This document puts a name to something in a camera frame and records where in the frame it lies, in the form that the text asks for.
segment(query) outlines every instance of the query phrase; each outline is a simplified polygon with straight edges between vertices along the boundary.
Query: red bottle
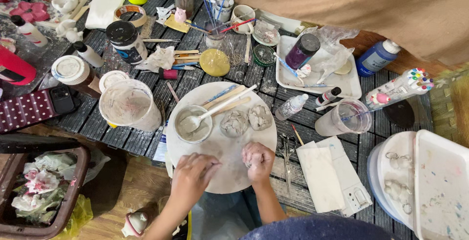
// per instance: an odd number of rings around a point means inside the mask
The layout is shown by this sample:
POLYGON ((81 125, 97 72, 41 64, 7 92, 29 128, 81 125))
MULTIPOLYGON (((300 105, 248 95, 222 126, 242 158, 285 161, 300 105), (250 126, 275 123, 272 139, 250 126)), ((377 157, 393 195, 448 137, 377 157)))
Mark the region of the red bottle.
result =
POLYGON ((0 45, 0 79, 15 85, 26 85, 36 77, 36 69, 6 47, 0 45))

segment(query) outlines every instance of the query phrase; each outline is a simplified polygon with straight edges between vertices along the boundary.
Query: small white bottle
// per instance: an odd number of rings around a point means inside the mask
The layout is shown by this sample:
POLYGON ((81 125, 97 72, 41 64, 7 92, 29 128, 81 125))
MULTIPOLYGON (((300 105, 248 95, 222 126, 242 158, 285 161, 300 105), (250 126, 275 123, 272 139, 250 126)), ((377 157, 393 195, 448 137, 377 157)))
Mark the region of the small white bottle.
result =
POLYGON ((275 117, 280 121, 287 120, 290 116, 296 114, 306 103, 308 94, 298 95, 288 99, 283 105, 277 108, 275 111, 275 117))
POLYGON ((83 57, 93 67, 99 68, 104 65, 103 59, 94 52, 93 48, 89 45, 85 45, 81 41, 73 43, 73 47, 78 51, 78 54, 83 57))
POLYGON ((31 41, 36 46, 47 45, 47 38, 39 32, 39 30, 33 26, 30 22, 26 22, 19 15, 12 15, 10 17, 11 22, 16 25, 16 29, 22 33, 27 40, 31 41))
POLYGON ((316 105, 323 106, 326 105, 339 95, 342 90, 339 87, 335 87, 332 90, 326 91, 325 93, 321 94, 318 98, 316 98, 316 105))

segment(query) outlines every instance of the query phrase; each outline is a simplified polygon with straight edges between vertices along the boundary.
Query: human arm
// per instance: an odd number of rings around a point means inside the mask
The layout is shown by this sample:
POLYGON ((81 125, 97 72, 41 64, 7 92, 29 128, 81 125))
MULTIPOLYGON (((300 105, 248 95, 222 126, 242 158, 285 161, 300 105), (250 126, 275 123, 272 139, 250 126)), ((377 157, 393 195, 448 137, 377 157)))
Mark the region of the human arm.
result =
POLYGON ((270 185, 275 153, 261 143, 250 142, 243 148, 243 162, 250 163, 248 177, 256 193, 257 207, 264 224, 286 219, 277 196, 270 185))
POLYGON ((214 156, 192 153, 179 159, 166 206, 145 233, 144 240, 171 239, 174 229, 202 196, 221 163, 214 156))

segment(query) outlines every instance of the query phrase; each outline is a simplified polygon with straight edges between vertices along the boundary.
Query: brown cloth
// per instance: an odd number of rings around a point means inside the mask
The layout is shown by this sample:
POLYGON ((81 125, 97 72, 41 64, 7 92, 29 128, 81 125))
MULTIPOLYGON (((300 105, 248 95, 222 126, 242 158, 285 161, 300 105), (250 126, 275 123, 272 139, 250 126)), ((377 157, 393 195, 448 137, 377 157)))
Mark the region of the brown cloth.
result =
POLYGON ((469 61, 469 0, 236 0, 276 15, 372 31, 414 56, 469 61))

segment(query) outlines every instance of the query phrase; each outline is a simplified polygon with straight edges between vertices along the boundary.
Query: polka dot cloth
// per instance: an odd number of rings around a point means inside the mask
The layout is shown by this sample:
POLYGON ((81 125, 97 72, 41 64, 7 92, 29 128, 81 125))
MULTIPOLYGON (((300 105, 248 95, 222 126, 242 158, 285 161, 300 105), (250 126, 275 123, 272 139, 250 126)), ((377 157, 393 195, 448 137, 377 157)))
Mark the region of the polka dot cloth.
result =
POLYGON ((25 94, 0 102, 0 134, 58 116, 49 90, 25 94))

